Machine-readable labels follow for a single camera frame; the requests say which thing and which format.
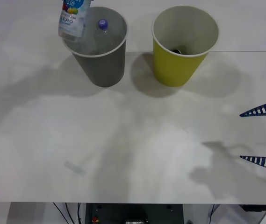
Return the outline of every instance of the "black cable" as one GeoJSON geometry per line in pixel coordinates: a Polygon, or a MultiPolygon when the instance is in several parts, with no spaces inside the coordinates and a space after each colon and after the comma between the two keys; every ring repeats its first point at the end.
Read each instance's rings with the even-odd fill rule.
{"type": "Polygon", "coordinates": [[[65,216],[63,215],[63,213],[60,211],[60,214],[63,216],[63,218],[65,219],[65,221],[67,222],[67,224],[69,224],[68,223],[68,221],[66,220],[66,218],[65,218],[65,216]]]}
{"type": "Polygon", "coordinates": [[[82,223],[81,223],[81,218],[80,218],[80,213],[79,213],[79,211],[80,211],[80,206],[81,206],[81,203],[78,203],[78,222],[79,222],[79,224],[82,224],[82,223]]]}
{"type": "Polygon", "coordinates": [[[212,215],[213,215],[213,211],[214,211],[214,206],[215,206],[215,204],[213,205],[212,211],[211,211],[211,215],[209,216],[209,224],[211,224],[211,221],[212,221],[212,215]]]}
{"type": "Polygon", "coordinates": [[[70,215],[70,213],[69,213],[69,210],[68,210],[68,207],[67,207],[67,203],[65,203],[65,206],[66,206],[66,210],[67,210],[68,216],[69,216],[69,218],[72,221],[72,224],[75,224],[74,221],[73,221],[73,219],[72,219],[72,217],[71,217],[71,215],[70,215]]]}
{"type": "Polygon", "coordinates": [[[92,210],[93,210],[93,204],[89,204],[89,223],[92,224],[92,210]]]}

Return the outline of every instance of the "cup rim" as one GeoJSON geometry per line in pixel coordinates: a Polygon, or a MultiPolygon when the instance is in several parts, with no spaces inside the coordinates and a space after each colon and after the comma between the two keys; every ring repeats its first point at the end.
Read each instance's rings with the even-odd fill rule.
{"type": "Polygon", "coordinates": [[[80,56],[80,57],[89,57],[89,58],[104,57],[104,56],[106,56],[106,55],[109,55],[109,54],[113,53],[114,51],[117,51],[117,50],[118,50],[118,49],[124,44],[124,42],[127,40],[128,32],[129,32],[128,22],[127,22],[127,20],[125,19],[125,17],[124,17],[121,13],[117,12],[116,10],[114,10],[114,9],[112,9],[112,8],[103,7],[103,6],[95,6],[95,7],[91,7],[91,8],[107,8],[107,9],[111,9],[111,10],[113,10],[114,12],[118,13],[118,14],[123,18],[123,20],[124,20],[124,22],[125,22],[125,24],[126,24],[126,26],[127,26],[127,32],[126,32],[125,37],[124,37],[124,39],[122,40],[122,42],[121,42],[116,48],[114,48],[113,50],[108,51],[108,52],[106,52],[105,54],[101,54],[101,55],[83,55],[83,54],[80,54],[80,53],[75,52],[75,51],[73,51],[72,49],[70,49],[70,48],[67,46],[67,44],[65,43],[65,40],[64,40],[63,38],[62,38],[62,42],[63,42],[64,46],[66,46],[66,48],[67,48],[69,51],[71,51],[73,54],[78,55],[78,56],[80,56]]]}
{"type": "Polygon", "coordinates": [[[153,20],[153,22],[152,22],[152,24],[151,24],[151,33],[152,33],[152,36],[153,36],[154,40],[157,42],[157,44],[158,44],[163,50],[167,51],[168,53],[170,53],[170,54],[172,54],[172,55],[179,56],[179,57],[199,57],[199,56],[205,55],[205,54],[209,53],[209,52],[210,52],[210,51],[211,51],[211,50],[217,45],[217,43],[218,43],[218,41],[219,41],[219,37],[220,37],[220,29],[219,29],[219,25],[218,25],[216,19],[215,19],[210,13],[208,13],[207,11],[205,11],[205,10],[199,8],[199,7],[195,7],[195,6],[191,6],[191,5],[175,5],[175,6],[172,6],[172,7],[170,7],[170,8],[167,8],[167,9],[161,11],[161,12],[155,17],[155,19],[153,20]],[[192,7],[192,8],[196,8],[196,9],[199,9],[199,10],[205,12],[206,14],[208,14],[208,15],[214,20],[214,22],[215,22],[215,24],[216,24],[216,26],[217,26],[217,28],[218,28],[218,38],[217,38],[215,44],[214,44],[210,49],[208,49],[207,51],[202,52],[202,53],[200,53],[200,54],[196,54],[196,55],[179,55],[179,54],[176,54],[176,53],[174,53],[174,52],[168,50],[167,48],[165,48],[165,47],[164,47],[164,46],[163,46],[163,45],[157,40],[156,35],[155,35],[155,33],[154,33],[154,30],[153,30],[153,27],[154,27],[155,21],[157,20],[157,18],[158,18],[158,17],[159,17],[164,11],[166,11],[166,10],[168,10],[168,9],[171,9],[171,8],[175,8],[175,7],[192,7]]]}

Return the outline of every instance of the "table surface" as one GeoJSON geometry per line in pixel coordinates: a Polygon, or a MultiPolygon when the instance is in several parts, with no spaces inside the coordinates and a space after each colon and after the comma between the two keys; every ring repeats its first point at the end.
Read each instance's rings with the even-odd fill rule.
{"type": "Polygon", "coordinates": [[[210,53],[180,88],[127,53],[105,89],[62,45],[55,7],[0,3],[0,201],[266,203],[266,169],[238,157],[266,156],[266,117],[238,116],[266,103],[266,52],[210,53]]]}
{"type": "MultiPolygon", "coordinates": [[[[128,52],[152,51],[151,23],[168,7],[185,4],[211,13],[220,28],[214,51],[266,51],[266,0],[95,0],[128,21],[128,52]]],[[[60,0],[0,0],[0,42],[54,45],[60,0]]]]}

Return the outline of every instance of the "plastic bottle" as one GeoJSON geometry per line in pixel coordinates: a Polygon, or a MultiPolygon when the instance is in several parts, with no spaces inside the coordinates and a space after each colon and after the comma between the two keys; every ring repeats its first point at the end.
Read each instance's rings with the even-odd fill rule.
{"type": "Polygon", "coordinates": [[[98,23],[98,29],[95,32],[95,43],[97,54],[105,54],[113,50],[118,44],[117,37],[114,36],[108,29],[108,21],[100,20],[98,23]]]}
{"type": "Polygon", "coordinates": [[[63,0],[58,30],[60,37],[72,42],[80,41],[90,4],[91,0],[63,0]]]}

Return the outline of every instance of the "yellow paper cup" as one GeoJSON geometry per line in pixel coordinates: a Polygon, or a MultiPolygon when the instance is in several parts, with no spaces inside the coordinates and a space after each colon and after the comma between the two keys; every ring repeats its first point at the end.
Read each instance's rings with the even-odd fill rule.
{"type": "Polygon", "coordinates": [[[184,5],[161,12],[151,30],[155,76],[168,86],[185,84],[219,37],[218,25],[210,14],[184,5]],[[173,53],[174,49],[182,55],[173,53]]]}

